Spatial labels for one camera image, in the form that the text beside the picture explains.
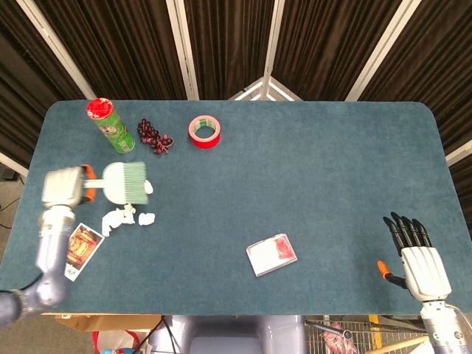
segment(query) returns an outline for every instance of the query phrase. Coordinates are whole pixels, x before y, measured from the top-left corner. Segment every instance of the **white robotic hand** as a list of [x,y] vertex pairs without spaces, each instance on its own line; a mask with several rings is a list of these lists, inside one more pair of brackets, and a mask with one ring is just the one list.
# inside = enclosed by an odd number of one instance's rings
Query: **white robotic hand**
[[425,227],[418,220],[411,221],[394,212],[392,218],[395,222],[389,218],[383,220],[401,256],[406,287],[418,301],[444,300],[452,292],[451,285],[441,256],[431,246]]
[[411,221],[394,212],[392,219],[383,218],[383,221],[392,233],[406,278],[396,277],[379,260],[378,269],[382,277],[408,289],[416,300],[423,303],[420,314],[436,354],[469,353],[457,316],[444,301],[452,289],[441,256],[432,247],[428,232],[418,220]]

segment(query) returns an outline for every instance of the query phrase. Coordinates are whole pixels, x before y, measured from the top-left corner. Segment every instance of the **robotic arm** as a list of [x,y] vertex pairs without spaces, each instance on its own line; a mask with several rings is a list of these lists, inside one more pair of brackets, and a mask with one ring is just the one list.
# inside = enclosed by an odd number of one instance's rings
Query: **robotic arm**
[[94,190],[82,196],[83,175],[94,177],[88,166],[48,173],[42,201],[47,208],[40,218],[36,266],[41,275],[26,288],[0,291],[0,328],[16,320],[43,313],[59,305],[67,296],[69,281],[64,277],[69,236],[74,229],[73,209],[92,201]]
[[456,313],[445,303],[452,289],[443,261],[432,247],[428,232],[418,220],[411,221],[394,212],[392,219],[383,218],[392,233],[406,278],[396,277],[379,260],[382,277],[408,289],[416,300],[423,302],[420,314],[436,354],[469,353]]

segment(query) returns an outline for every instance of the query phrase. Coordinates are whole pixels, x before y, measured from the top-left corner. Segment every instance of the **brush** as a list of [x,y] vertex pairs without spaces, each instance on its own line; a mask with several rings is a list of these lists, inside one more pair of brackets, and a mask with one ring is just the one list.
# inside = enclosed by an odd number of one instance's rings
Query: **brush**
[[144,162],[114,162],[103,170],[103,179],[87,179],[85,188],[103,188],[105,197],[115,204],[147,204]]

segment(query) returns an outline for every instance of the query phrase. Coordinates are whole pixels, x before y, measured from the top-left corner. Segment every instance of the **green cylindrical can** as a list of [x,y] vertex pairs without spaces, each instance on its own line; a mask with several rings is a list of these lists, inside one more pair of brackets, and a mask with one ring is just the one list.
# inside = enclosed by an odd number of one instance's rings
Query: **green cylindrical can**
[[136,144],[134,138],[107,98],[96,98],[87,106],[91,118],[119,153],[129,153]]

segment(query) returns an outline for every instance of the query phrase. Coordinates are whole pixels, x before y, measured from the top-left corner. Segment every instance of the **black curtain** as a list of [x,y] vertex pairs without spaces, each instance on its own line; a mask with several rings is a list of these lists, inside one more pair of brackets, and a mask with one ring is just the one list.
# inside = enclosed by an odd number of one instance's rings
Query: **black curtain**
[[472,1],[422,1],[361,96],[419,101],[446,153],[472,139]]
[[227,100],[264,75],[274,0],[184,3],[201,100]]
[[344,100],[399,4],[287,1],[272,76],[302,100]]
[[185,100],[164,0],[38,0],[97,96]]
[[472,155],[451,166],[451,176],[472,239]]
[[0,151],[28,167],[48,108],[83,98],[16,1],[0,1]]

